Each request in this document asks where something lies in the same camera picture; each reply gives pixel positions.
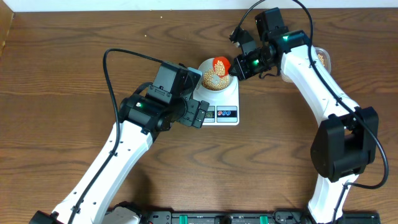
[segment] digital kitchen scale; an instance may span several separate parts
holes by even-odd
[[[210,104],[203,125],[238,125],[238,78],[228,74],[229,62],[226,58],[222,60],[224,63],[227,63],[224,70],[222,70],[225,71],[226,75],[220,75],[219,72],[217,75],[215,70],[220,71],[220,69],[215,69],[215,65],[218,62],[217,59],[218,58],[211,58],[205,60],[199,66],[199,71],[201,71],[203,75],[200,80],[200,86],[193,91],[193,99],[198,101],[204,100]],[[226,88],[222,90],[210,90],[212,87],[217,89],[217,86]]]

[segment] white scale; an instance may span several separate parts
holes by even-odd
[[[203,125],[238,125],[239,124],[239,85],[237,77],[229,78],[229,85],[223,90],[213,91],[202,86],[205,72],[213,69],[213,58],[205,60],[200,66],[202,72],[200,86],[193,91],[194,100],[204,100],[210,106]]]

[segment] green led light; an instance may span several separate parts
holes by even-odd
[[[260,216],[260,224],[269,224],[267,216]]]
[[[253,65],[254,66],[257,66],[259,64],[259,60],[257,59],[257,60],[255,60],[255,61],[253,61]]]

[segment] wooden table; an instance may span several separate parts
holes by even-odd
[[[253,12],[243,27],[257,36]],[[332,76],[363,108],[379,114],[390,162],[379,190],[352,189],[345,210],[380,213],[394,223],[398,196],[398,9],[312,9],[316,46],[331,55]],[[18,13],[0,61],[0,220],[27,223],[51,212],[78,183],[114,123],[102,69],[110,47],[198,67],[239,54],[228,36],[244,11]],[[290,30],[308,32],[298,9],[282,11]],[[120,102],[151,82],[159,64],[112,53],[109,73]],[[317,124],[291,83],[239,84],[241,123],[201,130],[176,124],[133,168],[111,205],[194,211],[305,208],[317,173],[310,146]],[[382,161],[358,182],[375,184]]]

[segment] robotic arm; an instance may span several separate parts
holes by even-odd
[[[372,107],[361,109],[332,79],[311,46],[313,64],[308,57],[308,37],[302,30],[289,32],[278,8],[256,16],[256,24],[263,46],[256,48],[248,31],[237,27],[229,39],[242,48],[234,59],[229,74],[245,80],[277,67],[285,82],[294,83],[310,105],[318,123],[318,132],[311,147],[313,165],[318,171],[317,186],[308,210],[316,223],[333,221],[343,185],[354,182],[374,161],[376,144],[356,119],[337,103],[326,89],[312,66],[315,66],[327,85],[340,100],[363,119],[377,135],[378,116]],[[347,196],[345,190],[336,211],[342,216]]]
[[[104,220],[109,204],[134,164],[159,133],[168,131],[175,121],[201,128],[209,104],[192,98],[201,75],[201,71],[194,68],[162,62],[153,84],[141,85],[122,101],[119,111],[121,137],[116,152],[112,152],[117,140],[118,125],[115,123],[104,148],[72,192],[51,215],[37,212],[30,223],[114,223],[114,219],[109,221],[111,216]],[[149,87],[146,96],[141,96],[140,92],[146,87]],[[102,168],[110,153],[113,156]],[[100,175],[94,179],[99,170]],[[76,208],[82,194],[85,194],[84,200]],[[126,218],[130,220],[128,223],[139,221],[137,215]]]

